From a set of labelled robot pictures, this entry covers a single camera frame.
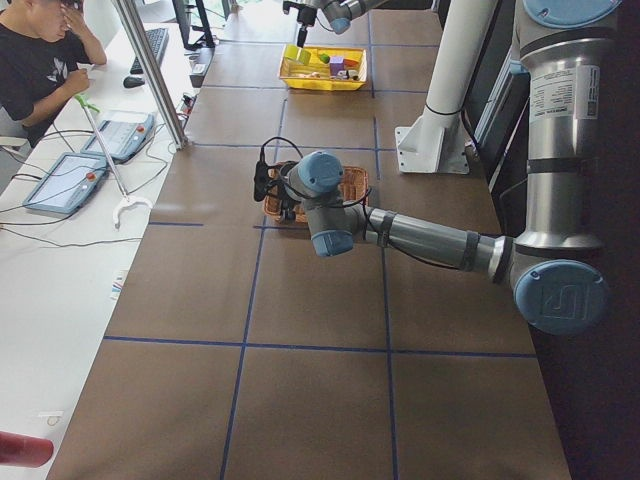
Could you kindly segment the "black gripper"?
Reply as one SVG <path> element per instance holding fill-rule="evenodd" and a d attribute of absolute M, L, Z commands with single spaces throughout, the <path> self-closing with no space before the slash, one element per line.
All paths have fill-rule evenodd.
<path fill-rule="evenodd" d="M 277 197 L 280 202 L 281 220 L 282 221 L 296 221 L 295 208 L 300 204 L 300 200 L 291 193 L 285 184 L 278 186 Z"/>
<path fill-rule="evenodd" d="M 297 45 L 304 46 L 307 38 L 307 27 L 315 25 L 315 8 L 306 5 L 300 6 L 297 21 L 301 25 L 297 35 Z"/>

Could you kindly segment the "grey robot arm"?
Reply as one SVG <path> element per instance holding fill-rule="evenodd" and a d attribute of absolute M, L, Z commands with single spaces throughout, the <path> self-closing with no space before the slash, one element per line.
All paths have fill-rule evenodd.
<path fill-rule="evenodd" d="M 513 43 L 529 74 L 524 231 L 490 238 L 343 200 L 344 168 L 310 153 L 281 167 L 278 190 L 301 202 L 321 257 L 353 248 L 356 235 L 423 263 L 486 272 L 508 282 L 522 317 L 553 335 L 601 321 L 609 303 L 602 274 L 583 263 L 602 243 L 588 233 L 588 169 L 595 160 L 600 63 L 613 44 L 623 1 L 515 1 Z M 465 173 L 453 142 L 464 99 L 498 1 L 451 1 L 421 116 L 395 133 L 403 173 Z"/>
<path fill-rule="evenodd" d="M 299 24 L 296 45 L 304 47 L 308 30 L 316 23 L 321 12 L 336 35 L 346 32 L 351 23 L 374 9 L 386 10 L 428 10 L 434 4 L 427 0 L 293 0 L 283 1 L 282 10 L 288 15 L 292 9 L 297 11 L 296 21 Z"/>

